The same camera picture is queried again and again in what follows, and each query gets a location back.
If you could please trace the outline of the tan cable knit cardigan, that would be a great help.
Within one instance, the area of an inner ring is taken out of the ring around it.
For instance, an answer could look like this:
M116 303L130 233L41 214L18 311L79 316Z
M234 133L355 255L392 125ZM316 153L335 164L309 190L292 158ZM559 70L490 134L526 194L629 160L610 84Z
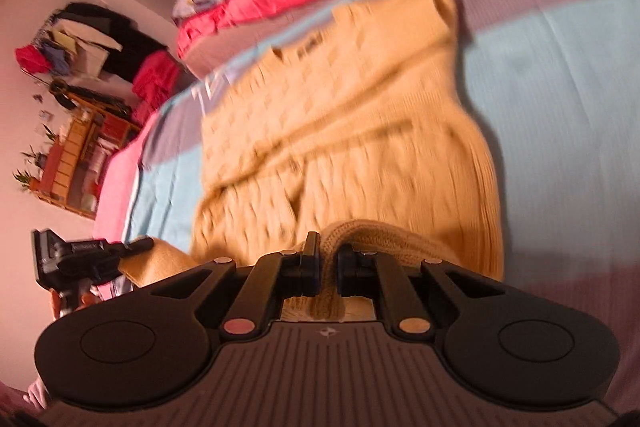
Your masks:
M218 257L248 267L320 235L321 289L293 320L365 319L337 294L346 242L404 265L444 260L494 280L504 270L494 161L458 97L456 0L340 5L326 28L272 49L202 122L191 246L122 261L143 287Z

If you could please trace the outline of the pile of dark clothes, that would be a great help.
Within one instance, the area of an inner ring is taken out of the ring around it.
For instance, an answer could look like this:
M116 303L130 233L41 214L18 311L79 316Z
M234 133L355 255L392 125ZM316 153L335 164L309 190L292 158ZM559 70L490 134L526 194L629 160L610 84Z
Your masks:
M144 61L167 46L125 15L97 4L72 2L53 12L32 44L60 76L114 75L131 82Z

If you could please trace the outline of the wooden bookshelf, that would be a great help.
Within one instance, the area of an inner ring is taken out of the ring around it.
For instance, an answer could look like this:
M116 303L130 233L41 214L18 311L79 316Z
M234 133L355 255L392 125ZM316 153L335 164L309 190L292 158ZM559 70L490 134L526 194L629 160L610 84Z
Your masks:
M27 188L47 204L93 220L108 164L141 127L99 105L72 101L76 108L68 126L55 135L46 153L36 155L38 173Z

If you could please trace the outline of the stack of red bedding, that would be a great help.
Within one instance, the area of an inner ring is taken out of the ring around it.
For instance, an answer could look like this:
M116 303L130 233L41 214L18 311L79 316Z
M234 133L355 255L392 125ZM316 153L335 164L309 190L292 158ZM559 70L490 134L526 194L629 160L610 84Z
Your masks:
M180 64L166 50L154 52L143 61L132 83L132 92L139 99L132 113L137 124L145 124L174 95L181 73Z

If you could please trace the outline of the blue grey patterned bed sheet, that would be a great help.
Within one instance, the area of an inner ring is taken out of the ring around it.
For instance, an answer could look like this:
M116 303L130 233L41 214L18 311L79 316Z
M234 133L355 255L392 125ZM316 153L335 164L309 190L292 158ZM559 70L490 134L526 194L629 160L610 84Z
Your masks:
M639 404L639 0L459 0L458 90L494 155L506 280L599 317L622 359L608 402ZM219 66L146 132L122 237L186 248L202 191L203 116L308 17Z

